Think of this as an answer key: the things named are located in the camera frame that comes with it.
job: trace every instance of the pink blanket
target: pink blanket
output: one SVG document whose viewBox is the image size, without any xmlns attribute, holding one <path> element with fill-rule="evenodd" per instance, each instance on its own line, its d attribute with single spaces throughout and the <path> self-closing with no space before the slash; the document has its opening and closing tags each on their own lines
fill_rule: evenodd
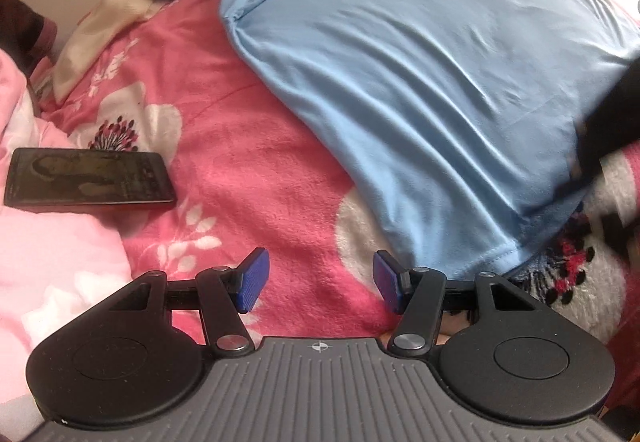
<svg viewBox="0 0 640 442">
<path fill-rule="evenodd" d="M 371 276 L 372 254 L 388 248 L 385 239 L 340 165 L 235 55 L 218 3 L 177 0 L 122 32 L 59 107 L 44 82 L 46 118 L 82 148 L 164 157 L 178 207 L 121 224 L 134 277 L 162 269 L 172 279 L 193 278 L 266 247 L 270 280 L 244 317 L 256 340 L 388 331 L 396 318 Z M 604 184 L 588 212 L 614 201 L 619 186 L 635 195 L 631 174 Z M 543 271 L 541 278 L 562 293 L 556 310 L 607 341 L 634 277 L 597 238 L 590 242 L 592 260 L 578 253 L 570 276 Z M 196 314 L 175 324 L 202 339 Z"/>
<path fill-rule="evenodd" d="M 66 135 L 33 116 L 24 76 L 0 50 L 0 193 L 15 148 L 66 148 Z M 34 427 L 3 403 L 28 393 L 27 357 L 46 336 L 130 280 L 118 232 L 88 215 L 36 215 L 0 206 L 0 433 Z"/>
</svg>

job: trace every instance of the black smartphone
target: black smartphone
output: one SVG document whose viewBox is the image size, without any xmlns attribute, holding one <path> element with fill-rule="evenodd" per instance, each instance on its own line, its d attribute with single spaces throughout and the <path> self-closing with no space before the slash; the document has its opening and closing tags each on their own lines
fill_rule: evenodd
<svg viewBox="0 0 640 442">
<path fill-rule="evenodd" d="M 167 209 L 176 197 L 158 153 L 17 148 L 4 205 L 32 212 Z"/>
</svg>

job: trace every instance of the blue gripper pad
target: blue gripper pad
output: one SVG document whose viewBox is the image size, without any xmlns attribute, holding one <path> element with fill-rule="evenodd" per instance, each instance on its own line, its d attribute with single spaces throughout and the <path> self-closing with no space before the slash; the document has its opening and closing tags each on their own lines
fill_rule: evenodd
<svg viewBox="0 0 640 442">
<path fill-rule="evenodd" d="M 246 314 L 254 307 L 264 284 L 269 279 L 269 253 L 264 248 L 255 249 L 238 265 L 236 272 L 240 278 L 236 310 Z"/>
<path fill-rule="evenodd" d="M 378 251 L 373 255 L 373 281 L 386 305 L 395 314 L 403 314 L 413 294 L 409 271 L 388 252 Z"/>
</svg>

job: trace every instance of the bed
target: bed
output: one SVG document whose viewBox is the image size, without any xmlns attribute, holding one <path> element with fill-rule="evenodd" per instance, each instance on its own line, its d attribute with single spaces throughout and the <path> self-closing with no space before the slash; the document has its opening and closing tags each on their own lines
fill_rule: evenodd
<svg viewBox="0 0 640 442">
<path fill-rule="evenodd" d="M 193 278 L 266 247 L 270 281 L 243 317 L 256 342 L 264 335 L 380 336 L 397 318 L 384 307 L 370 264 L 375 250 L 391 246 L 345 170 L 239 59 L 212 17 L 219 3 L 176 0 L 127 26 L 63 101 L 52 97 L 51 73 L 39 71 L 43 117 L 79 148 L 162 154 L 178 206 L 118 223 L 131 278 L 153 269 Z M 612 156 L 574 222 L 610 209 L 635 213 L 638 177 L 640 148 Z M 597 235 L 565 228 L 510 277 L 610 343 L 625 374 L 611 404 L 638 399 L 626 376 L 638 375 L 628 355 L 640 339 L 640 278 Z M 174 325 L 202 341 L 197 314 L 176 314 Z M 447 317 L 443 332 L 462 326 L 460 315 Z"/>
</svg>

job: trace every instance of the smartphone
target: smartphone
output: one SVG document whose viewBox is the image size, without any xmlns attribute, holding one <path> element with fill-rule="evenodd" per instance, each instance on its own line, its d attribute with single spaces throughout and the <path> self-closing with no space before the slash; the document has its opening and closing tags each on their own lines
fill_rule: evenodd
<svg viewBox="0 0 640 442">
<path fill-rule="evenodd" d="M 99 149 L 17 148 L 4 205 L 32 212 L 102 213 L 175 206 L 158 153 Z"/>
</svg>

